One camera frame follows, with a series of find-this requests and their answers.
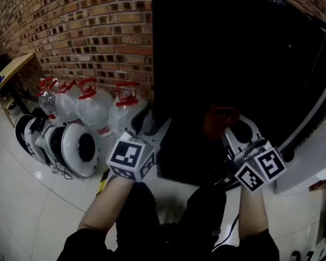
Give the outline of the white round balance scooter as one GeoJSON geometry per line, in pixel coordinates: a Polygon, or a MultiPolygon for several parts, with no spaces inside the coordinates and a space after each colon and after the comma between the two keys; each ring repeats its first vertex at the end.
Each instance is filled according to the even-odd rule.
{"type": "Polygon", "coordinates": [[[35,142],[41,137],[46,118],[34,117],[30,114],[21,115],[15,124],[15,136],[21,147],[35,160],[43,165],[51,162],[47,157],[44,148],[36,145],[35,142]]]}

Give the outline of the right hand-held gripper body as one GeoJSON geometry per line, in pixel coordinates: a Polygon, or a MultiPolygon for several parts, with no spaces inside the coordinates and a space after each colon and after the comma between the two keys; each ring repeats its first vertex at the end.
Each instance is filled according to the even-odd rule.
{"type": "Polygon", "coordinates": [[[264,138],[239,153],[229,151],[224,166],[230,179],[235,178],[251,192],[261,190],[286,172],[280,152],[264,138]]]}

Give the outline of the wooden stool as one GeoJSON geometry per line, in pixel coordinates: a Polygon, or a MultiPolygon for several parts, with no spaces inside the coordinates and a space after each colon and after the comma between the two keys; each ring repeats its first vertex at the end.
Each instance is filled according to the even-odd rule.
{"type": "Polygon", "coordinates": [[[12,104],[15,104],[12,95],[8,94],[3,96],[2,93],[0,92],[0,106],[2,107],[5,117],[8,119],[9,123],[12,125],[12,127],[15,127],[15,124],[10,117],[11,114],[9,110],[12,104]]]}

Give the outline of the person's right forearm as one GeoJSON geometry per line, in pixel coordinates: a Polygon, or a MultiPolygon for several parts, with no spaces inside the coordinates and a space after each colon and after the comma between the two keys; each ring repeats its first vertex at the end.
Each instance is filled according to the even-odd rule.
{"type": "Polygon", "coordinates": [[[268,229],[268,218],[262,191],[250,192],[241,187],[239,208],[239,240],[254,236],[268,229]]]}

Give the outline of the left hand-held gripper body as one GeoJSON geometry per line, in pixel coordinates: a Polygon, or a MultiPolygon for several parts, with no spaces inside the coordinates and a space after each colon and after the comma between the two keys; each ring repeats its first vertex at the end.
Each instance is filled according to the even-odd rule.
{"type": "Polygon", "coordinates": [[[156,164],[158,151],[141,136],[125,131],[117,139],[106,161],[114,175],[141,182],[156,164]]]}

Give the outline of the black refrigerator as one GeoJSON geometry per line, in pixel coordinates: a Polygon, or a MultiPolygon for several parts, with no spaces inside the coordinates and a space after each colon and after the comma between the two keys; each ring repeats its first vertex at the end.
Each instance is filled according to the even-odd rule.
{"type": "Polygon", "coordinates": [[[289,165],[326,114],[326,21],[288,0],[153,0],[153,60],[156,120],[172,119],[161,178],[226,175],[213,107],[252,120],[289,165]]]}

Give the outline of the white round fan heaters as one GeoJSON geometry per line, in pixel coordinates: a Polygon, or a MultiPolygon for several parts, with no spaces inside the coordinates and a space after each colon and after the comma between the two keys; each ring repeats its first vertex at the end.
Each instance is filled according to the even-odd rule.
{"type": "Polygon", "coordinates": [[[89,127],[69,124],[63,127],[48,125],[35,142],[44,148],[53,172],[62,172],[66,179],[89,178],[97,168],[101,138],[89,127]]]}

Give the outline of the crumpled clear water jug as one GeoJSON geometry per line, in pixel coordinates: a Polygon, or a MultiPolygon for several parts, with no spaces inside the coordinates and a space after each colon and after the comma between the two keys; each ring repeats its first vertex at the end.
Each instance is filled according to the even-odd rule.
{"type": "Polygon", "coordinates": [[[55,81],[52,78],[43,79],[39,83],[39,92],[35,94],[38,98],[39,105],[43,112],[47,115],[48,119],[56,124],[57,119],[57,109],[55,106],[55,90],[53,86],[55,81]]]}

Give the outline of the person's black clothing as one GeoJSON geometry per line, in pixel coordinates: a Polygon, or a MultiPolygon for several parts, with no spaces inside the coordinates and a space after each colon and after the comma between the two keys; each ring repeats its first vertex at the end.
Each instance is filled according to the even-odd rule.
{"type": "Polygon", "coordinates": [[[226,201],[219,184],[201,187],[188,199],[178,222],[163,224],[148,186],[134,182],[105,242],[84,244],[77,229],[57,261],[279,261],[269,227],[239,240],[238,246],[216,245],[226,201]]]}

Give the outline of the yellow wooden table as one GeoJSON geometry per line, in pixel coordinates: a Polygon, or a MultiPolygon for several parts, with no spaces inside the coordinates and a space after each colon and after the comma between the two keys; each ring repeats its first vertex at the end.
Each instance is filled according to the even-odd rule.
{"type": "Polygon", "coordinates": [[[29,61],[31,61],[35,57],[34,53],[29,53],[27,55],[23,55],[21,57],[13,59],[1,72],[0,76],[4,76],[4,79],[0,83],[0,90],[3,87],[7,87],[9,94],[12,95],[14,101],[16,102],[17,106],[24,114],[30,114],[30,111],[26,107],[26,105],[21,100],[20,96],[18,95],[17,91],[13,87],[13,85],[9,82],[9,80],[18,73],[18,71],[24,67],[29,61]]]}

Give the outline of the person's left forearm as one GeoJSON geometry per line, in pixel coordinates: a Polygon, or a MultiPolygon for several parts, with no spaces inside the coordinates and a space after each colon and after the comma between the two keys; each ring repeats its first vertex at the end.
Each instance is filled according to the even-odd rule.
{"type": "Polygon", "coordinates": [[[113,178],[91,203],[79,223],[77,234],[84,244],[105,242],[107,233],[116,222],[134,182],[113,178]]]}

